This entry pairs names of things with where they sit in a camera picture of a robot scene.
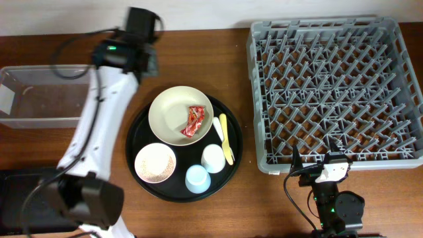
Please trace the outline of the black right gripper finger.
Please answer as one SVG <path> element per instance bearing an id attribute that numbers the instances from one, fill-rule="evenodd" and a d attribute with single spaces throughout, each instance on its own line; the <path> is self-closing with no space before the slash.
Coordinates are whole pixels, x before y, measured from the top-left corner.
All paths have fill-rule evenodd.
<path id="1" fill-rule="evenodd" d="M 290 167 L 290 173 L 294 173 L 298 170 L 301 170 L 303 168 L 303 163 L 301 156 L 299 154 L 299 150 L 296 145 L 293 146 L 293 153 L 292 153 L 292 161 L 291 161 L 291 167 Z"/>
<path id="2" fill-rule="evenodd" d="M 339 147 L 333 140 L 329 141 L 330 152 L 327 154 L 327 161 L 329 163 L 344 163 L 347 162 L 347 156 L 341 152 Z"/>

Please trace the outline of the red snack wrapper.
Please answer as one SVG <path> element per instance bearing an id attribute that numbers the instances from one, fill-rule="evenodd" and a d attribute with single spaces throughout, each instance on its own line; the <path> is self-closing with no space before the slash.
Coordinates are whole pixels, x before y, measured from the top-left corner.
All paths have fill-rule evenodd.
<path id="1" fill-rule="evenodd" d="M 204 109 L 204 106 L 188 107 L 188 122 L 186 127 L 180 131 L 184 136 L 191 138 L 201 127 L 205 118 Z"/>

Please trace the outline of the pink small bowl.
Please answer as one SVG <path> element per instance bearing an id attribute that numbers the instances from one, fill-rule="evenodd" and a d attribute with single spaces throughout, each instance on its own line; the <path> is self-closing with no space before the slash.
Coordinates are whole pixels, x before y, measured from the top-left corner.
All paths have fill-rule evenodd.
<path id="1" fill-rule="evenodd" d="M 144 182 L 164 182 L 176 169 L 176 155 L 163 143 L 150 143 L 137 153 L 134 169 L 137 177 Z"/>

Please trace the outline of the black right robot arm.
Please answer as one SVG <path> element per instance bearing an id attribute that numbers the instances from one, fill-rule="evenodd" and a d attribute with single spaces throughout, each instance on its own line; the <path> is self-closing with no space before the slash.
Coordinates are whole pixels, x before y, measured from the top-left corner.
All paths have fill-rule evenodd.
<path id="1" fill-rule="evenodd" d="M 348 178 L 353 161 L 331 141 L 323 160 L 305 167 L 299 186 L 311 187 L 321 224 L 312 237 L 357 237 L 363 227 L 365 200 L 351 192 L 339 191 L 338 184 Z"/>

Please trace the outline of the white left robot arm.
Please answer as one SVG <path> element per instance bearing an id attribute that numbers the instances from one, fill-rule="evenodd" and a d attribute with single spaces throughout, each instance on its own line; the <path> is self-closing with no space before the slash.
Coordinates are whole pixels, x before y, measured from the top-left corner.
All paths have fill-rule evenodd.
<path id="1" fill-rule="evenodd" d="M 39 185 L 50 206 L 86 235 L 132 237 L 121 216 L 124 191 L 108 180 L 127 106 L 142 78 L 158 72 L 157 24 L 163 20 L 156 13 L 131 7 L 124 29 L 111 28 L 111 36 L 95 46 L 82 73 L 90 85 L 73 139 L 57 174 Z"/>

